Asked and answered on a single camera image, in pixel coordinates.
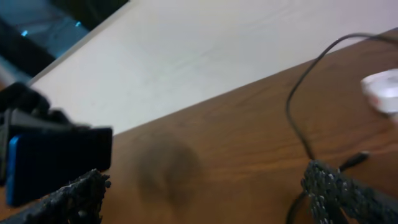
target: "smartphone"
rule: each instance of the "smartphone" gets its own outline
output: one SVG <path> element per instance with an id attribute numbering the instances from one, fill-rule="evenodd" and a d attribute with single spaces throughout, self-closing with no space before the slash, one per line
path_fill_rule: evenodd
<path id="1" fill-rule="evenodd" d="M 41 198 L 92 169 L 111 165 L 112 129 L 20 134 L 9 141 L 6 201 Z"/>

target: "black object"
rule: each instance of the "black object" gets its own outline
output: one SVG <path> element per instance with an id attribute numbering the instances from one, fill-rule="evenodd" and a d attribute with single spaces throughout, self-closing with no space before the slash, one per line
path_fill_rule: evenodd
<path id="1" fill-rule="evenodd" d="M 31 77 L 36 76 L 55 58 L 33 41 L 0 19 L 0 55 Z"/>
<path id="2" fill-rule="evenodd" d="M 317 63 L 338 43 L 340 43 L 343 40 L 350 39 L 350 38 L 368 38 L 372 40 L 378 40 L 381 42 L 386 42 L 389 44 L 393 44 L 398 47 L 398 39 L 393 38 L 393 37 L 386 37 L 382 35 L 374 35 L 374 34 L 349 34 L 346 36 L 343 36 L 339 38 L 338 40 L 334 41 L 329 47 L 327 47 L 312 63 L 311 65 L 304 71 L 304 73 L 301 74 L 301 76 L 298 78 L 297 83 L 293 86 L 292 90 L 290 91 L 286 104 L 285 104 L 285 113 L 286 113 L 286 118 L 287 121 L 289 122 L 290 126 L 292 129 L 295 131 L 297 137 L 300 139 L 301 143 L 303 144 L 303 147 L 305 149 L 305 152 L 307 153 L 307 156 L 309 159 L 314 160 L 315 156 L 313 154 L 313 150 L 311 148 L 311 145 L 309 144 L 308 139 L 305 137 L 305 135 L 299 130 L 297 125 L 295 124 L 292 115 L 290 114 L 290 102 L 292 101 L 292 98 L 294 96 L 294 93 L 296 92 L 297 88 L 300 86 L 300 84 L 303 82 L 304 78 L 311 72 L 311 70 L 317 65 Z M 342 165 L 342 169 L 346 169 L 348 167 L 355 166 L 356 164 L 359 164 L 360 162 L 364 161 L 367 157 L 367 155 L 360 155 L 357 158 L 354 158 L 351 161 L 348 161 L 347 163 Z M 303 196 L 303 193 L 297 197 L 297 199 L 293 202 L 293 204 L 290 206 L 288 214 L 286 216 L 286 224 L 293 223 L 295 212 L 297 211 L 297 206 L 300 205 L 300 202 L 304 199 L 305 197 Z"/>
<path id="3" fill-rule="evenodd" d="M 9 143 L 7 204 L 20 206 L 111 165 L 112 129 L 22 134 Z"/>
<path id="4" fill-rule="evenodd" d="M 359 223 L 398 223 L 398 201 L 346 178 L 320 161 L 310 161 L 302 187 L 310 197 L 317 223 L 343 223 L 340 208 Z"/>
<path id="5" fill-rule="evenodd" d="M 98 224 L 108 175 L 92 170 L 0 224 Z"/>
<path id="6" fill-rule="evenodd" d="M 88 30 L 93 30 L 129 0 L 50 0 Z"/>
<path id="7" fill-rule="evenodd" d="M 10 108 L 25 108 L 23 111 L 26 112 L 37 108 L 38 110 L 47 112 L 50 104 L 36 91 L 31 90 L 23 83 L 17 82 L 0 91 L 0 113 Z"/>
<path id="8" fill-rule="evenodd" d="M 8 145 L 14 136 L 23 133 L 67 132 L 73 129 L 71 123 L 46 121 L 20 109 L 8 109 L 3 115 L 4 123 L 0 127 L 0 185 L 6 181 Z"/>

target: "blurry object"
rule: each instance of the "blurry object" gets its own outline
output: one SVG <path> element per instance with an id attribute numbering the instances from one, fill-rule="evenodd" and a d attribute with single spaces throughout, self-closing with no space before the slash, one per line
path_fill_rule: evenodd
<path id="1" fill-rule="evenodd" d="M 126 2 L 0 1 L 0 67 L 15 77 L 36 76 Z"/>
<path id="2" fill-rule="evenodd" d="M 72 123 L 24 84 L 0 91 L 0 185 L 7 184 L 7 204 L 20 206 L 89 170 L 109 169 L 112 140 L 111 128 Z"/>
<path id="3" fill-rule="evenodd" d="M 0 18 L 0 55 L 26 74 L 35 76 L 55 57 L 25 38 Z"/>
<path id="4" fill-rule="evenodd" d="M 398 113 L 398 69 L 370 75 L 361 85 L 375 109 L 386 114 Z"/>
<path id="5" fill-rule="evenodd" d="M 54 6 L 71 15 L 86 29 L 93 30 L 125 5 L 128 0 L 50 0 Z"/>
<path id="6" fill-rule="evenodd" d="M 111 166 L 112 129 L 24 132 L 9 141 L 6 200 L 23 205 L 92 169 Z"/>
<path id="7" fill-rule="evenodd" d="M 108 175 L 92 170 L 0 224 L 98 224 Z"/>
<path id="8" fill-rule="evenodd" d="M 360 224 L 398 222 L 398 201 L 320 161 L 310 161 L 302 187 L 316 223 L 348 223 L 342 211 Z"/>

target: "wooden table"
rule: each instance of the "wooden table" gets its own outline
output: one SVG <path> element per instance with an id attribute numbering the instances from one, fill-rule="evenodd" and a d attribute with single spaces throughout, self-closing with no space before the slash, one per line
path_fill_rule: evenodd
<path id="1" fill-rule="evenodd" d="M 397 66 L 398 51 L 391 45 L 352 45 L 326 56 L 292 102 L 317 159 L 338 166 L 358 151 L 370 151 L 368 161 L 346 174 L 395 197 L 398 132 L 368 106 L 359 81 Z M 285 222 L 308 159 L 286 121 L 284 104 L 307 67 L 117 135 L 103 223 Z M 15 212 L 0 208 L 0 218 Z M 303 207 L 297 223 L 311 222 Z"/>

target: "white floor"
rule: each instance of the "white floor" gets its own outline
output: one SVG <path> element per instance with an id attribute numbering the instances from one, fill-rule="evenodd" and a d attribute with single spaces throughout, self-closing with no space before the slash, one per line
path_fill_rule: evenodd
<path id="1" fill-rule="evenodd" d="M 132 0 L 117 14 L 33 84 L 116 133 L 398 27 L 397 0 Z"/>

